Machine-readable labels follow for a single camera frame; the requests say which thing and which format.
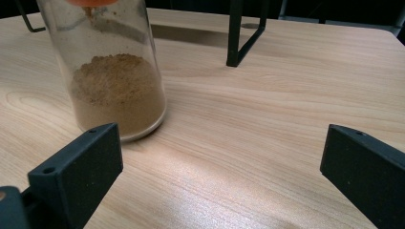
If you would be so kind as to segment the black metal rack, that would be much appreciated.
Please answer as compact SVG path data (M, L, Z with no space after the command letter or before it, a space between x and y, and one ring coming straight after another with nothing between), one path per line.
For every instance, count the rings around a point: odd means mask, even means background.
M79 7L105 7L115 3L117 0L69 0L74 6ZM227 56L226 65L228 67L238 67L246 54L253 47L255 42L266 29L268 8L270 0L261 0L260 21L256 32L239 48L240 31L245 0L231 0L229 9L229 24L227 36Z

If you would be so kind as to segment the clear jar of brown powder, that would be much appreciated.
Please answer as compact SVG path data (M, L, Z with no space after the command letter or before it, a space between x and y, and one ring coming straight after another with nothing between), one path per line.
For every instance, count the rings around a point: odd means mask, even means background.
M167 108L145 0L36 0L78 127L139 139Z

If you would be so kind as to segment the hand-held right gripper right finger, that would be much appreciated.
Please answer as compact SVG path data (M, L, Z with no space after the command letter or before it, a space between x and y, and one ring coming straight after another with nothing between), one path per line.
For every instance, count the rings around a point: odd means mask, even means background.
M405 153L331 124L320 171L378 229L405 229Z

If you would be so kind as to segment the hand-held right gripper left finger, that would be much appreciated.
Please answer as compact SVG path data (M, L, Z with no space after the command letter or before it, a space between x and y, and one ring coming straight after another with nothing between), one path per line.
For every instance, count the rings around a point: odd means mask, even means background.
M116 123L83 133L28 173L40 226L83 229L122 170Z

